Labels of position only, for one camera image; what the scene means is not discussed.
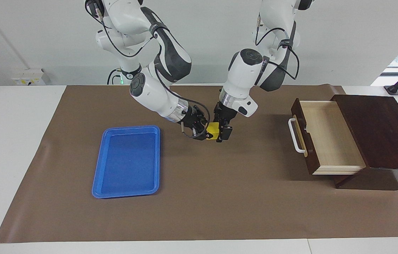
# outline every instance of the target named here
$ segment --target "yellow block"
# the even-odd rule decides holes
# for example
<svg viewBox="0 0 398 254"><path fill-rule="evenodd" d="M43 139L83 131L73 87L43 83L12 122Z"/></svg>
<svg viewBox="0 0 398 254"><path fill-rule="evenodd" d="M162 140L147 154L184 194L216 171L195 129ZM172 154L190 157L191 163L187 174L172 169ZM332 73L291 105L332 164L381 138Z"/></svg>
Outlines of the yellow block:
<svg viewBox="0 0 398 254"><path fill-rule="evenodd" d="M211 122L207 128L207 132L213 135L212 138L207 138L207 140L217 140L219 136L219 122Z"/></svg>

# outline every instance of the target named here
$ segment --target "white table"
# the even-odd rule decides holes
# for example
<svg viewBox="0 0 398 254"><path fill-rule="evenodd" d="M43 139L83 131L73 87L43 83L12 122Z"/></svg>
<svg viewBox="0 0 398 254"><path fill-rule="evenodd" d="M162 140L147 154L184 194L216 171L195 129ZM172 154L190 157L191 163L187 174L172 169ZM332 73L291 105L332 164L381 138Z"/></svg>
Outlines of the white table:
<svg viewBox="0 0 398 254"><path fill-rule="evenodd" d="M381 87L344 89L353 95L387 95ZM0 225L64 90L0 86ZM398 238L0 244L0 253L396 254Z"/></svg>

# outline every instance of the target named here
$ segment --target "blue tray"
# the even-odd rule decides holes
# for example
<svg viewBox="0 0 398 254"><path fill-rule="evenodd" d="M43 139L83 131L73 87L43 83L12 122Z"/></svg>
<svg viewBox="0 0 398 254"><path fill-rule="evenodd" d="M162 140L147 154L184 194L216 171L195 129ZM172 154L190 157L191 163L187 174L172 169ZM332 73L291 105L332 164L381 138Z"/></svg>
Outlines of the blue tray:
<svg viewBox="0 0 398 254"><path fill-rule="evenodd" d="M160 186L160 128L122 127L102 136L92 194L96 198L150 195Z"/></svg>

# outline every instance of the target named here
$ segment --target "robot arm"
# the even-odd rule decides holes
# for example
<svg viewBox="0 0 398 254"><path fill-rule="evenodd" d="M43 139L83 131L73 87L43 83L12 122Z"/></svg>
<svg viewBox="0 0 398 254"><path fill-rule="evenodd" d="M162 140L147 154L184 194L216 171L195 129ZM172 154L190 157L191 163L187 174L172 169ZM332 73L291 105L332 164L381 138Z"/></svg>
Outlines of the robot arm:
<svg viewBox="0 0 398 254"><path fill-rule="evenodd" d="M145 32L149 32L160 44L154 61L142 69L134 56L120 53L116 49L116 43L105 48L118 57L122 71L127 73L127 79L131 79L132 97L167 120L181 124L183 133L184 127L192 129L192 138L204 140L211 137L204 127L207 124L204 113L197 106L190 106L186 99L169 89L173 83L190 73L191 58L161 19L149 8L141 7L141 0L88 0L86 5L88 2L105 16L102 22L104 31L99 31L104 36L97 36L101 38L98 40L99 45L107 44L106 32L114 36L116 40L113 42L121 42L121 49L128 54L133 54L133 51L126 47L143 42L140 35Z"/></svg>
<svg viewBox="0 0 398 254"><path fill-rule="evenodd" d="M233 130L230 121L238 113L250 117L257 111L257 103L249 96L252 87L258 86L265 91L280 88L290 53L297 46L294 15L297 10L307 10L313 1L262 0L255 33L259 52L244 49L237 52L231 61L228 79L214 111L214 122L219 123L217 142L229 139Z"/></svg>

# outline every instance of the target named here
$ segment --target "wall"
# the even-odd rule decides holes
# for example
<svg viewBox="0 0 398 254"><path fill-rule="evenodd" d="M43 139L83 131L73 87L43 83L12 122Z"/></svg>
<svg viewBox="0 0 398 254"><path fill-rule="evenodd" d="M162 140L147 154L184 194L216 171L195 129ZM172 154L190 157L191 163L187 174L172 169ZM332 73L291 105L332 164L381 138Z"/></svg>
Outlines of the wall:
<svg viewBox="0 0 398 254"><path fill-rule="evenodd" d="M260 2L144 1L191 54L192 73L180 83L226 80L233 54L253 45ZM317 0L296 21L301 72L286 84L370 85L398 54L398 0ZM44 68L54 85L104 84L116 61L96 45L99 29L82 0L0 0L0 85L26 67ZM157 48L150 42L141 62Z"/></svg>

